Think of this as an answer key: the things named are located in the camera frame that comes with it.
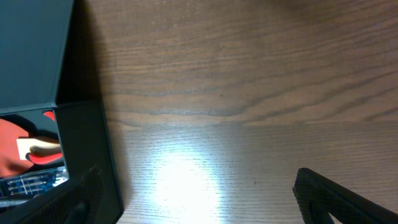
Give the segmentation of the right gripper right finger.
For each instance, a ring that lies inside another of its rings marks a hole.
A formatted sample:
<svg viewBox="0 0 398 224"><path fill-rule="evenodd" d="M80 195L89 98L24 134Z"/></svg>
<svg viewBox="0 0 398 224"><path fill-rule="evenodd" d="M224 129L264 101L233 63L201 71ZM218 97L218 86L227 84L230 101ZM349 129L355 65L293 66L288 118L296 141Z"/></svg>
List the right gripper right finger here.
<svg viewBox="0 0 398 224"><path fill-rule="evenodd" d="M397 214L308 169L297 172L293 193L305 223L397 223Z"/></svg>

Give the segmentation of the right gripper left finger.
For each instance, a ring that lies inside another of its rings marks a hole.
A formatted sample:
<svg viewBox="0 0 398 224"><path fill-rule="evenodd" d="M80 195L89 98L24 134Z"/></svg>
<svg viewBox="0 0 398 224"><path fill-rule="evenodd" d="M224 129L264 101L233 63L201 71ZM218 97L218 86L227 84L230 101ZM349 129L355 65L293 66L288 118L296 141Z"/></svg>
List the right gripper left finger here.
<svg viewBox="0 0 398 224"><path fill-rule="evenodd" d="M103 197L102 170L92 167L1 214L1 223L94 223Z"/></svg>

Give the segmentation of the blue precision screwdriver set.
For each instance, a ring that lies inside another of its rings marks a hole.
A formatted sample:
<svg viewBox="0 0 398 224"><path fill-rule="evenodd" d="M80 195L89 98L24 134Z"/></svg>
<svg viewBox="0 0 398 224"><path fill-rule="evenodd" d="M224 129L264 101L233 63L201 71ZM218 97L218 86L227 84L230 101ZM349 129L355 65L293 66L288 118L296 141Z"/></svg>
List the blue precision screwdriver set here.
<svg viewBox="0 0 398 224"><path fill-rule="evenodd" d="M69 179L66 167L29 172L1 179L1 208L26 203Z"/></svg>

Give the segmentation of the orange scraper wooden handle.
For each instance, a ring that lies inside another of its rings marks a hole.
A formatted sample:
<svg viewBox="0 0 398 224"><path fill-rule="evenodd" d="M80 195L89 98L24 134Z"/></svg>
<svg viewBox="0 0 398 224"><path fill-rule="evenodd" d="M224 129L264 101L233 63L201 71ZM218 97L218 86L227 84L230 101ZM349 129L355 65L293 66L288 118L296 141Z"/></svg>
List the orange scraper wooden handle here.
<svg viewBox="0 0 398 224"><path fill-rule="evenodd" d="M33 136L20 126L1 120L1 177L21 175L33 166L46 166L63 158L57 139Z"/></svg>

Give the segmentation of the dark green lidded box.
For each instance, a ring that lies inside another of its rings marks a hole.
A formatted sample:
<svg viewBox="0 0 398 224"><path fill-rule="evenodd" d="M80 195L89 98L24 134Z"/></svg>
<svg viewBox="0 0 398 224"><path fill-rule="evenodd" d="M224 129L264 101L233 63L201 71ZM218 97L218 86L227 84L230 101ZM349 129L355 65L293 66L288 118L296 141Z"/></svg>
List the dark green lidded box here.
<svg viewBox="0 0 398 224"><path fill-rule="evenodd" d="M1 2L2 119L60 143L60 161L23 174L65 166L70 179L99 167L104 192L94 223L117 222L124 207L86 1Z"/></svg>

